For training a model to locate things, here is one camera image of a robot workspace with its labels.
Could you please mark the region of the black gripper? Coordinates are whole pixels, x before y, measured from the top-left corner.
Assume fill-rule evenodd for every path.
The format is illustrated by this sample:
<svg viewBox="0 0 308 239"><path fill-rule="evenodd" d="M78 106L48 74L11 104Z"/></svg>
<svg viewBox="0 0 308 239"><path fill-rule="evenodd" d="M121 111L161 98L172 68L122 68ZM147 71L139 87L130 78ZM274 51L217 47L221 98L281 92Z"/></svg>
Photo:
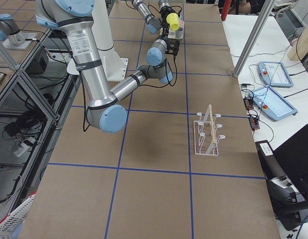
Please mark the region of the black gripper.
<svg viewBox="0 0 308 239"><path fill-rule="evenodd" d="M162 17L167 17L169 14L173 13L174 10L170 6L163 6L160 9L160 14Z"/></svg>
<svg viewBox="0 0 308 239"><path fill-rule="evenodd" d="M178 51L179 51L179 47L180 47L180 41L179 40L167 39L166 43L167 43L166 54L178 55Z"/></svg>

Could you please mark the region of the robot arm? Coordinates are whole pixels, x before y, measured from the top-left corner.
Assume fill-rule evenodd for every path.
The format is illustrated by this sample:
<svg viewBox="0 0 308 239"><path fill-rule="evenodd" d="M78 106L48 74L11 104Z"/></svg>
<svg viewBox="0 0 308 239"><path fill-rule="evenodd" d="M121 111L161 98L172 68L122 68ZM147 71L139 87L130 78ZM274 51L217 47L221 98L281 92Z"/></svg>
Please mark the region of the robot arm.
<svg viewBox="0 0 308 239"><path fill-rule="evenodd" d="M154 34L160 29L167 29L177 31L180 28L180 14L170 6L168 0L159 0L159 13L160 17L156 18L154 14L149 10L148 6L143 0L131 0L131 4L135 10L137 10L143 17L147 24L147 28L151 34Z"/></svg>
<svg viewBox="0 0 308 239"><path fill-rule="evenodd" d="M179 15L169 2L158 2L160 17L156 18L141 0L134 0L132 7L145 20L148 29L162 34L154 41L146 54L145 65L123 78L114 87L108 85L108 71L120 61L108 60L113 51L112 34L108 11L103 0L38 0L36 1L37 23L64 32L67 36L76 69L82 79L85 98L84 121L107 133L120 131L127 113L119 102L130 95L148 79L158 79L164 86L171 84L173 72L167 54L177 54L179 42L168 38L169 30L180 27Z"/></svg>

